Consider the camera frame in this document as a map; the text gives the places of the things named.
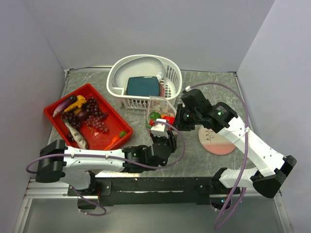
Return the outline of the clear dotted zip bag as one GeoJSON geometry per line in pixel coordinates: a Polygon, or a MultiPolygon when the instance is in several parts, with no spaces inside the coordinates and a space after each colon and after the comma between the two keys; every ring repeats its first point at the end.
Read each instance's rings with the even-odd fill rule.
{"type": "Polygon", "coordinates": [[[150,96],[149,105],[145,114],[145,120],[147,118],[147,114],[150,112],[159,112],[162,115],[168,115],[171,117],[176,116],[176,109],[170,102],[164,97],[152,97],[150,96]]]}

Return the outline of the green bell pepper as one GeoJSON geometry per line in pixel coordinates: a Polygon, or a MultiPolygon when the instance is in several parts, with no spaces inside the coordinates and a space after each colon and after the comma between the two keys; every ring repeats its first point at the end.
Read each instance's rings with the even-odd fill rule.
{"type": "Polygon", "coordinates": [[[157,119],[161,119],[161,114],[159,112],[153,111],[153,112],[148,113],[146,121],[145,121],[146,128],[150,129],[151,125],[149,124],[149,122],[153,120],[157,120],[157,119]]]}

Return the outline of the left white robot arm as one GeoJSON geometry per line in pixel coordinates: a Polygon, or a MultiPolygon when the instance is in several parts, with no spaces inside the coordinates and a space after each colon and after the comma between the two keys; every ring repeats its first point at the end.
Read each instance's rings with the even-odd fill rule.
{"type": "Polygon", "coordinates": [[[97,172],[136,174],[166,166],[168,158],[176,151],[177,135],[168,131],[164,137],[150,136],[151,146],[118,150],[83,150],[66,146],[64,140],[55,140],[41,149],[35,180],[38,183],[62,181],[91,195],[96,191],[97,172]]]}

